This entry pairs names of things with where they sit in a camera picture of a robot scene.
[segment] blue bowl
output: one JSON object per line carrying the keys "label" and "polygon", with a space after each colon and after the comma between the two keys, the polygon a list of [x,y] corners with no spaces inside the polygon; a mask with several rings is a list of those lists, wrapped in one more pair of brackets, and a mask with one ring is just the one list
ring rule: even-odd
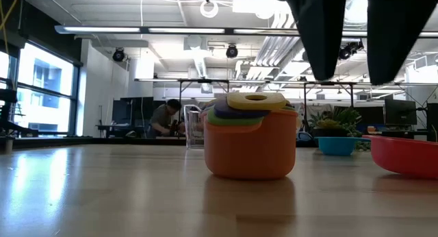
{"label": "blue bowl", "polygon": [[370,141],[367,138],[353,137],[315,137],[324,155],[351,155],[357,141]]}

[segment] table surface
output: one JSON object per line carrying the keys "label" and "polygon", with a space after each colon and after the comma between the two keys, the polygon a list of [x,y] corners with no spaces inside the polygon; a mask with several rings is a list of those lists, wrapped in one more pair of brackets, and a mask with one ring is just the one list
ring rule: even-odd
{"label": "table surface", "polygon": [[0,236],[437,236],[438,181],[369,153],[297,149],[276,181],[214,177],[203,150],[84,145],[0,155]]}

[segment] ceiling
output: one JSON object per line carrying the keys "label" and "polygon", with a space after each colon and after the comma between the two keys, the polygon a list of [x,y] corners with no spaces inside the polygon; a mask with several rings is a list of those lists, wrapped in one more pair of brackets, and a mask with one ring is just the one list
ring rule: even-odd
{"label": "ceiling", "polygon": [[[52,0],[27,0],[44,13],[48,14],[61,24],[80,25],[75,19],[64,12]],[[63,8],[76,16],[82,25],[117,25],[139,26],[140,25],[140,2],[142,1],[143,25],[144,26],[190,26],[190,27],[269,27],[271,19],[260,19],[251,13],[235,13],[232,5],[233,0],[223,1],[225,5],[219,5],[219,12],[213,18],[206,18],[200,13],[202,0],[182,0],[181,9],[177,0],[55,0]],[[428,31],[438,30],[438,9],[431,16],[424,28]],[[156,63],[156,71],[187,71],[194,66],[192,58],[182,52],[184,36],[160,36],[160,35],[100,35],[101,40],[147,40],[159,56]],[[235,64],[241,59],[253,59],[265,40],[263,37],[230,37],[208,36],[209,43],[215,44],[212,56],[205,59],[208,67],[235,68]],[[227,59],[225,51],[229,43],[234,43],[239,49],[239,57]],[[140,54],[140,48],[129,48],[127,53],[133,57]],[[438,52],[438,40],[418,40],[413,48],[413,55],[424,52]],[[368,73],[366,53],[358,53],[349,60],[339,62],[336,77],[344,80],[354,80]]]}

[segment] man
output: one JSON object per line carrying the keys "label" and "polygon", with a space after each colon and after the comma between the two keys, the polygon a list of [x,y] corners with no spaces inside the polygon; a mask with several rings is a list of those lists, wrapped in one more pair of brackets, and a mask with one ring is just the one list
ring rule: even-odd
{"label": "man", "polygon": [[168,136],[170,134],[170,120],[174,114],[181,109],[181,103],[176,99],[167,101],[166,104],[159,106],[152,115],[149,125],[147,138],[157,138],[157,136]]}

